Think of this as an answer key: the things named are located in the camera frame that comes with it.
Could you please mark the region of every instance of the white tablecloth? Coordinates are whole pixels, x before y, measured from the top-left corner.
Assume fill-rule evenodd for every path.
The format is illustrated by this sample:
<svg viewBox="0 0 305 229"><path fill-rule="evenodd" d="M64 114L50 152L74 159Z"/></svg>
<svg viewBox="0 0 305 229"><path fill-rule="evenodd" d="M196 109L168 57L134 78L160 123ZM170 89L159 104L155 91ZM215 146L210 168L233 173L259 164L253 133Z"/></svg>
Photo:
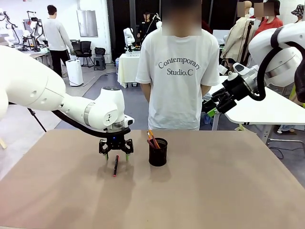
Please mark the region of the white tablecloth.
<svg viewBox="0 0 305 229"><path fill-rule="evenodd" d="M126 87L126 83L135 82L139 59L139 56L128 56L125 53L120 56L118 82L123 87Z"/></svg>

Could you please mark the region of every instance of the table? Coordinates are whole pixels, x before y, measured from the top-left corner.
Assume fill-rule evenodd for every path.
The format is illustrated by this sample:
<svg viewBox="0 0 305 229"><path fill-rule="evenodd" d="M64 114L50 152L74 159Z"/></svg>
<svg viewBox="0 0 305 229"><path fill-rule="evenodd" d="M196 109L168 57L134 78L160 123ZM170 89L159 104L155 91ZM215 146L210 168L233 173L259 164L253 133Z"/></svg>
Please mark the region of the table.
<svg viewBox="0 0 305 229"><path fill-rule="evenodd" d="M0 181L0 225L28 229L300 229L305 189L251 132L155 131L168 163L98 153L99 139L52 130ZM112 177L115 155L121 157Z"/></svg>
<svg viewBox="0 0 305 229"><path fill-rule="evenodd" d="M22 52L24 54L29 55L30 57L37 59L41 57L41 61L43 64L47 65L48 67L52 68L52 58L51 58L51 53L50 52L34 52L34 51L27 51L27 52Z"/></svg>
<svg viewBox="0 0 305 229"><path fill-rule="evenodd" d="M124 88L127 83L134 83L138 72L140 56L129 56L123 53L119 60L118 82Z"/></svg>
<svg viewBox="0 0 305 229"><path fill-rule="evenodd" d="M211 88L213 94L223 86L222 84ZM305 109L296 105L280 94L265 88L266 98L263 101L255 101L249 96L241 101L236 101L237 106L225 113L227 118L237 124L265 125L261 139L266 143L272 125L305 125Z"/></svg>

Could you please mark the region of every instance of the stool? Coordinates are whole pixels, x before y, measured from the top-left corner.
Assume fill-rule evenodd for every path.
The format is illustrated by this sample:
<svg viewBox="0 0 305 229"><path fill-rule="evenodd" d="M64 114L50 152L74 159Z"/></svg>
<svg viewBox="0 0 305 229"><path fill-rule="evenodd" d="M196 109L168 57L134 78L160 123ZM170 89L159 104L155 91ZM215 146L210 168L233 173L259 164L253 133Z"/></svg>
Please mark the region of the stool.
<svg viewBox="0 0 305 229"><path fill-rule="evenodd" d="M106 68L105 57L104 56L96 56L94 58L94 70L104 70Z"/></svg>

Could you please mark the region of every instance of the pen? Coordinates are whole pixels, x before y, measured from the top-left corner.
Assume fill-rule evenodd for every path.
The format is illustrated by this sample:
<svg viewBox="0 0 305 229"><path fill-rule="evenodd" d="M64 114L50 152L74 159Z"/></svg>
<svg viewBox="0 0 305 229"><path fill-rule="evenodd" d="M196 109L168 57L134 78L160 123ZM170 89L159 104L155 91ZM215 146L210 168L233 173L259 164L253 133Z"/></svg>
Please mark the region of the pen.
<svg viewBox="0 0 305 229"><path fill-rule="evenodd" d="M114 171L113 176L116 177L116 171L118 169L118 163L119 163L119 155L115 156L115 165L114 165Z"/></svg>
<svg viewBox="0 0 305 229"><path fill-rule="evenodd" d="M159 146L157 140L154 138L153 133L152 133L151 130L149 130L149 133L150 133L151 137L153 138L152 140L153 140L154 145L156 146L156 148L157 148L157 149L160 149L160 146Z"/></svg>

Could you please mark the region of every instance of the hat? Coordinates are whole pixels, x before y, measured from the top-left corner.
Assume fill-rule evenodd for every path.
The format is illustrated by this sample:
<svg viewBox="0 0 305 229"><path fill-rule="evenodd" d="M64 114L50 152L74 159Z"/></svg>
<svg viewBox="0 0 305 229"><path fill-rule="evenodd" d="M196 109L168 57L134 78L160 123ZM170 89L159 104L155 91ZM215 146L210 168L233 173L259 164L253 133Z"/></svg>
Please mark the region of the hat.
<svg viewBox="0 0 305 229"><path fill-rule="evenodd" d="M297 17L302 17L304 14L304 5L297 5L296 9L291 13Z"/></svg>
<svg viewBox="0 0 305 229"><path fill-rule="evenodd" d="M281 2L279 0L267 0L267 2L273 2L274 3L274 12L276 15L280 15L280 6Z"/></svg>

